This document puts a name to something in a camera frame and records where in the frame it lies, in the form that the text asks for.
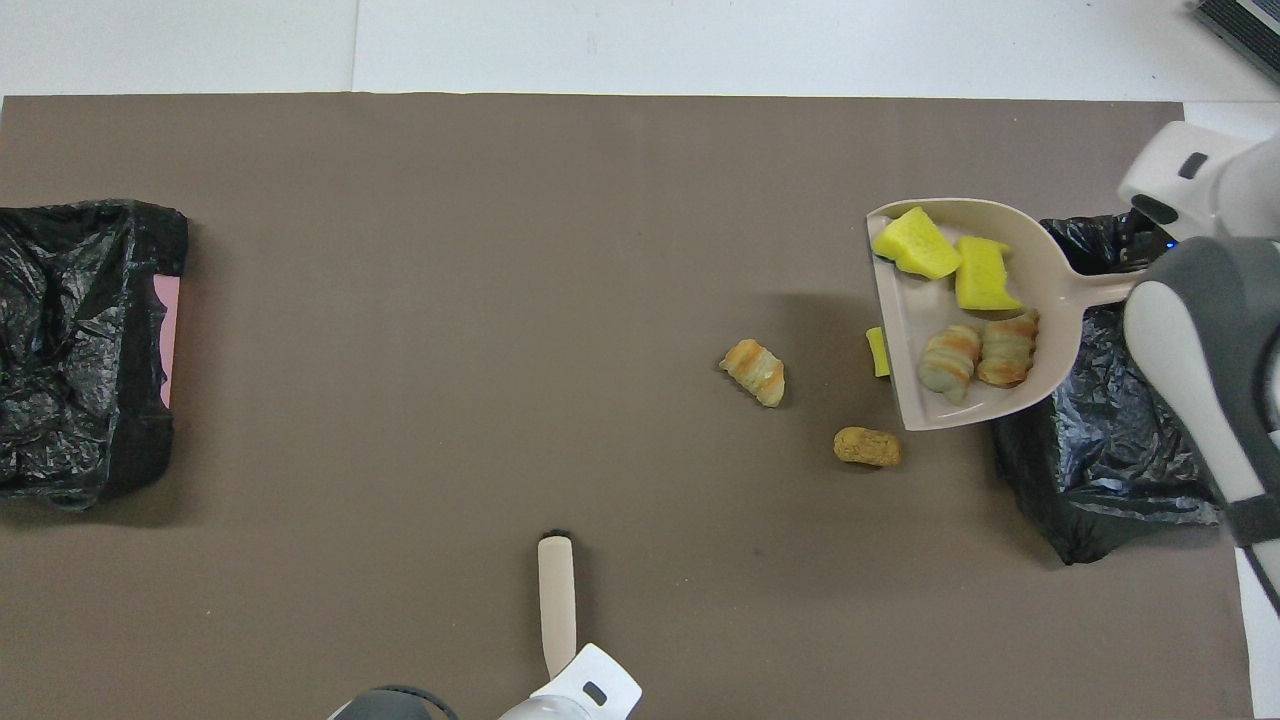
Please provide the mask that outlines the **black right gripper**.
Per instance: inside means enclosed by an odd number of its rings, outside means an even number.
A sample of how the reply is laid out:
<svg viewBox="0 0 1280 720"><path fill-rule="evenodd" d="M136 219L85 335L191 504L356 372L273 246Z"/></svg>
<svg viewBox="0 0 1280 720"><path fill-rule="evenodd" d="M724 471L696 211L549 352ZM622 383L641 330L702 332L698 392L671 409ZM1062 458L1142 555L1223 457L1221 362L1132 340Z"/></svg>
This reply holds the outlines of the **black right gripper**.
<svg viewBox="0 0 1280 720"><path fill-rule="evenodd" d="M1128 213L1128 270L1140 272L1175 249L1179 241L1140 211Z"/></svg>

